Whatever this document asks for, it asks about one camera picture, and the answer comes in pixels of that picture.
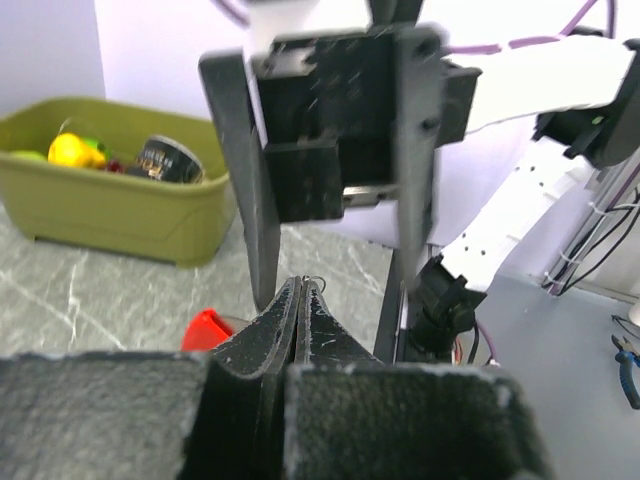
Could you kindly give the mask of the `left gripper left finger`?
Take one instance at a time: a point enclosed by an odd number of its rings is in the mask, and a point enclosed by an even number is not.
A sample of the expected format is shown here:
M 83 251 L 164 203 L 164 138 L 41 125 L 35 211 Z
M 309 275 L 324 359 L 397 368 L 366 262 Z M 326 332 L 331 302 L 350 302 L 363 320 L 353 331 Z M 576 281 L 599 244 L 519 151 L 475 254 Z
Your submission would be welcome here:
M 291 278 L 211 352 L 3 358 L 2 477 L 281 478 L 299 299 Z

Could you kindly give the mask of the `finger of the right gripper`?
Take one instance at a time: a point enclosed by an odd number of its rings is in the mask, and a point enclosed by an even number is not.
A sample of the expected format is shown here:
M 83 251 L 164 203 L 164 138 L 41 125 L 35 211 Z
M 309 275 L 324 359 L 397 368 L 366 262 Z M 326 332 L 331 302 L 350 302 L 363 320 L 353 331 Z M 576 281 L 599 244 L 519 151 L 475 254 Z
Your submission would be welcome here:
M 404 286 L 412 292 L 431 228 L 432 164 L 445 83 L 441 32 L 431 25 L 403 27 L 394 34 L 393 47 L 399 258 Z
M 276 291 L 281 231 L 243 54 L 205 54 L 198 69 L 241 215 L 254 304 L 263 311 Z

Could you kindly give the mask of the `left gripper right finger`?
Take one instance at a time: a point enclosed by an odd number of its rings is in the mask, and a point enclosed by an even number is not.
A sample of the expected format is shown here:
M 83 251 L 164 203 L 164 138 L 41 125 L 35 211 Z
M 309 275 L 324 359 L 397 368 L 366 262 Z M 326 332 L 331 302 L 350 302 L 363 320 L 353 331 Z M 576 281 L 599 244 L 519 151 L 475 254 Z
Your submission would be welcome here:
M 502 370 L 332 357 L 313 329 L 330 317 L 305 282 L 284 388 L 288 478 L 552 477 L 533 412 Z

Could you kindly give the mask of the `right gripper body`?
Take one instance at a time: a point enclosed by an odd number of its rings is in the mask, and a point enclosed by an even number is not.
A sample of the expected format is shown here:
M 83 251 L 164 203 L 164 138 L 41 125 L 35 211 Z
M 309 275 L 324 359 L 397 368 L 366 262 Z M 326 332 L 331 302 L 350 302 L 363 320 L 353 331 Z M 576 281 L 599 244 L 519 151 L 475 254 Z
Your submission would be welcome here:
M 396 32 L 282 37 L 253 58 L 264 158 L 281 222 L 336 220 L 349 208 L 397 198 Z M 481 74 L 441 62 L 435 156 L 439 147 L 463 139 Z

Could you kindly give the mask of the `red and silver key organizer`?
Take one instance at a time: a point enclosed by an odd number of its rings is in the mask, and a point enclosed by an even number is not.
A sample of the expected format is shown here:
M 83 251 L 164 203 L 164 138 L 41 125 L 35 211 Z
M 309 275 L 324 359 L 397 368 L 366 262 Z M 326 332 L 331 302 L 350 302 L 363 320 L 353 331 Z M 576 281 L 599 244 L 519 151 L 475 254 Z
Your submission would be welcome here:
M 258 326 L 274 327 L 270 338 L 266 334 L 255 331 L 251 334 L 241 334 L 239 340 L 231 341 L 243 327 L 250 322 L 235 317 L 224 317 L 214 309 L 205 309 L 198 313 L 187 326 L 181 344 L 182 352 L 204 352 L 213 350 L 215 355 L 222 359 L 228 355 L 230 363 L 234 360 L 240 362 L 240 357 L 249 360 L 257 359 L 261 354 L 264 360 L 273 359 L 278 355 L 280 347 L 284 348 L 284 358 L 290 356 L 292 346 L 295 344 L 295 332 L 286 340 L 280 324 L 287 319 L 287 315 L 295 310 L 297 299 L 293 300 L 293 306 L 289 307 L 288 295 L 290 288 L 287 284 L 274 296 L 267 307 L 258 314 L 254 323 Z

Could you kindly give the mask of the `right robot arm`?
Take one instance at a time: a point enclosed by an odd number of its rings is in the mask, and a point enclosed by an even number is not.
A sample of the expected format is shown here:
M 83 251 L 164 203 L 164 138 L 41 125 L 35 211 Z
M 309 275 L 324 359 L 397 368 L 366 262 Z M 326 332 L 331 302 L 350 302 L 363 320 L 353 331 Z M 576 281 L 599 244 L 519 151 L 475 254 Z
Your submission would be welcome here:
M 276 293 L 281 227 L 397 203 L 402 360 L 446 358 L 515 246 L 570 189 L 637 149 L 639 47 L 594 35 L 448 49 L 429 26 L 280 36 L 199 73 L 244 226 L 259 310 Z M 421 260 L 440 147 L 522 116 L 530 150 L 472 222 Z

